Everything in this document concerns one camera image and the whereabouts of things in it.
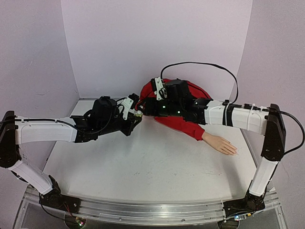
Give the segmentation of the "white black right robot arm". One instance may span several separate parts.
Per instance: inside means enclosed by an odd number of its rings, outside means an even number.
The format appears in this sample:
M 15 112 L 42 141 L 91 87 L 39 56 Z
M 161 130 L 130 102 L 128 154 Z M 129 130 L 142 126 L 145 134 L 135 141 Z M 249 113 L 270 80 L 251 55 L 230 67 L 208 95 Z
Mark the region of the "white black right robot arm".
M 138 108 L 147 116 L 179 116 L 201 125 L 224 125 L 264 136 L 261 162 L 251 181 L 249 198 L 262 197 L 284 156 L 286 130 L 278 105 L 257 107 L 212 99 L 157 99 L 148 97 Z

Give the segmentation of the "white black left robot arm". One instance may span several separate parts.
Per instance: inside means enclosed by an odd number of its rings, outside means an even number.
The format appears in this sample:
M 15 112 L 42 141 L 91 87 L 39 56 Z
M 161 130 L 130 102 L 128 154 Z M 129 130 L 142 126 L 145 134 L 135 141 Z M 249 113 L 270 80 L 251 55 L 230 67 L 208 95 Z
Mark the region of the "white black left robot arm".
M 20 151 L 20 146 L 40 142 L 87 143 L 100 136 L 122 132 L 129 136 L 142 121 L 142 113 L 113 107 L 104 114 L 65 118 L 26 118 L 7 111 L 0 122 L 0 166 L 32 185 L 53 208 L 64 205 L 60 188 L 50 175 L 45 174 Z

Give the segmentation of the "mannequin hand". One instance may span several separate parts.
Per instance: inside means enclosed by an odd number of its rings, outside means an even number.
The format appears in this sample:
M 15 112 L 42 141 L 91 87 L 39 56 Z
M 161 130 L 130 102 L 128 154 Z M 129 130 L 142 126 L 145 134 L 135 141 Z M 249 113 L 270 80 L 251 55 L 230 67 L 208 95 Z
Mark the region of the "mannequin hand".
M 209 134 L 208 132 L 204 132 L 202 135 L 203 141 L 208 144 L 210 147 L 215 149 L 216 151 L 227 155 L 227 156 L 235 156 L 237 155 L 237 148 L 233 146 L 229 141 L 226 139 Z

